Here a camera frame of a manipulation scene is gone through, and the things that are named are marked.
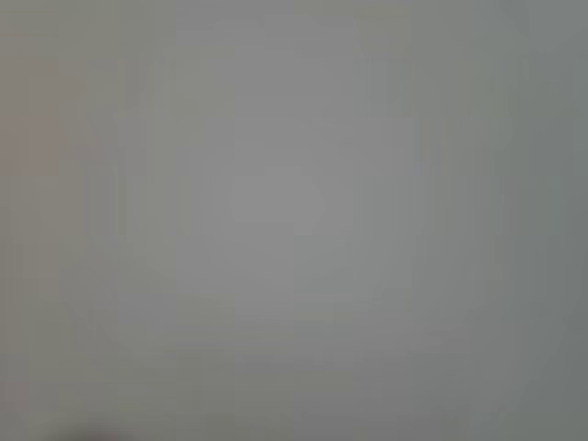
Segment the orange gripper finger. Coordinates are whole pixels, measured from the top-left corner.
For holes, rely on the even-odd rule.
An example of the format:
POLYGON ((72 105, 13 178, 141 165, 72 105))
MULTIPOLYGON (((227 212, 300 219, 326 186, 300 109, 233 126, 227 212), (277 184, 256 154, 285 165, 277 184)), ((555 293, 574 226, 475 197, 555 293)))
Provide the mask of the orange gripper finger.
POLYGON ((125 432, 107 427, 76 428, 59 434, 59 441, 133 441, 134 437, 125 432))

